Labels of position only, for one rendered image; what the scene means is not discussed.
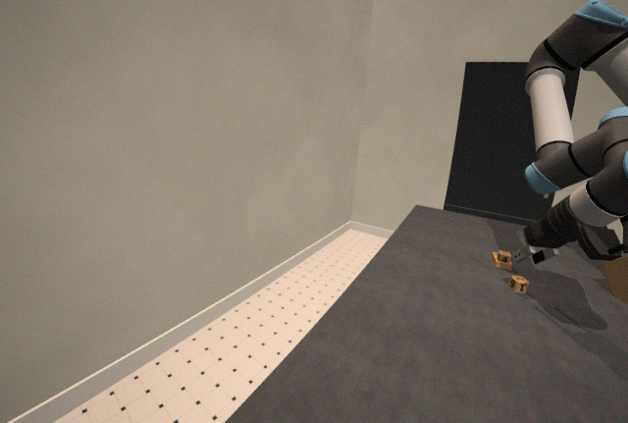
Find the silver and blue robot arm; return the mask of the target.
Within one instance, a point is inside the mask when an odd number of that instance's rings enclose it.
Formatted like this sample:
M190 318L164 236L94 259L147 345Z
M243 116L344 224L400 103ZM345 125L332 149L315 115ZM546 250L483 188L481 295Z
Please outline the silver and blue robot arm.
M608 112L597 131L575 141L563 87L578 67L596 72L627 107ZM524 84L537 154L525 170L528 185L548 194L591 178L586 190L593 202L625 215L620 222L628 253L628 17L590 0L536 48Z

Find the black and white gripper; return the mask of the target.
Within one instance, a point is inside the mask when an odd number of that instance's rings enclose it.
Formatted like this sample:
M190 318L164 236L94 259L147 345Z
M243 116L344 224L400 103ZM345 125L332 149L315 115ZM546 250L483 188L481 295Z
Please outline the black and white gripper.
M623 216L614 217L598 209L590 201L586 184L554 205L541 220L524 228L526 246L513 253L514 262L533 254L534 263L539 264L559 255L559 247L576 240L590 259L612 261L622 257L621 250L626 246L606 225ZM546 249L536 253L534 246Z

